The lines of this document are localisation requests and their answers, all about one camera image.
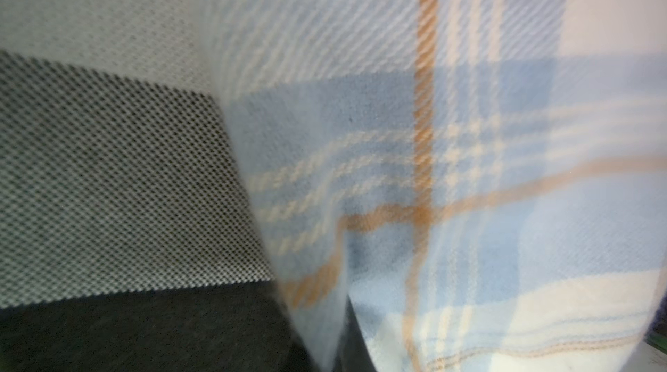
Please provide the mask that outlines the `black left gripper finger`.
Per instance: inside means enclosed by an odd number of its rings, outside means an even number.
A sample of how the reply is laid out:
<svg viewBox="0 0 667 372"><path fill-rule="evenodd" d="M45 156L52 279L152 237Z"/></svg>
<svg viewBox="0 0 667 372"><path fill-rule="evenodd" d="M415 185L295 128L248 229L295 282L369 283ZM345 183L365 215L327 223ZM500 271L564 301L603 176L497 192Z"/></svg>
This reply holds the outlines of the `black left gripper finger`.
<svg viewBox="0 0 667 372"><path fill-rule="evenodd" d="M338 370L376 372L350 299L347 299L345 321L338 353Z"/></svg>

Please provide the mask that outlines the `blue cream plaid scarf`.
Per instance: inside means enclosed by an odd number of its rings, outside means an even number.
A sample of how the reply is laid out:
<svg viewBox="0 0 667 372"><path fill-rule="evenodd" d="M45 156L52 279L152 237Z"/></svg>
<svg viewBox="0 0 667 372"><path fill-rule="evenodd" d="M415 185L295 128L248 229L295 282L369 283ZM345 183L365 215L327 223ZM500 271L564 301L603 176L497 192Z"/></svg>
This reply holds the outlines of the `blue cream plaid scarf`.
<svg viewBox="0 0 667 372"><path fill-rule="evenodd" d="M320 370L619 371L666 292L666 0L198 0Z"/></svg>

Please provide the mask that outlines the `black grey checkered mat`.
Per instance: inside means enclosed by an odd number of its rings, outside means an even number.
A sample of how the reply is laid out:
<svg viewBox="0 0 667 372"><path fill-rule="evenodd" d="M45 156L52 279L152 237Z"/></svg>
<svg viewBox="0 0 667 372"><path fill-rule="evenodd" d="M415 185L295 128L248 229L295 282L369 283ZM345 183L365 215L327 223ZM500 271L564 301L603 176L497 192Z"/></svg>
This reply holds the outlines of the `black grey checkered mat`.
<svg viewBox="0 0 667 372"><path fill-rule="evenodd" d="M194 0L1 0L1 368L309 371Z"/></svg>

